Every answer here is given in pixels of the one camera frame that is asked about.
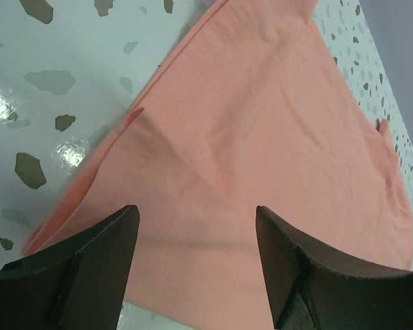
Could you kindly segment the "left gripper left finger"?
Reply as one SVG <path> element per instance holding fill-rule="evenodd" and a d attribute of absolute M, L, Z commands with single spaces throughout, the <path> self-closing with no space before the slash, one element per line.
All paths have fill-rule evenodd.
<path fill-rule="evenodd" d="M 0 329 L 115 329 L 140 215 L 125 206 L 0 270 Z"/>

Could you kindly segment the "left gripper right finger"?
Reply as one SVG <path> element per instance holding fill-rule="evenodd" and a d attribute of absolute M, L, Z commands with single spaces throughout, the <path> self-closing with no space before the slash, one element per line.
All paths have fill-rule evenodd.
<path fill-rule="evenodd" d="M 255 222 L 275 329 L 413 329 L 413 272 L 337 250 L 265 206 Z"/>

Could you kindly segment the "salmon pink t-shirt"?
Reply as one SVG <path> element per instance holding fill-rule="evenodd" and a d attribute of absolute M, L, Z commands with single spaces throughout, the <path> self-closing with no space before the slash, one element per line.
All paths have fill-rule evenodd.
<path fill-rule="evenodd" d="M 195 329 L 271 329 L 259 205 L 353 256 L 408 270 L 413 214 L 389 123 L 371 123 L 314 1 L 216 1 L 86 161 L 22 252 L 126 205 L 127 301 Z"/>

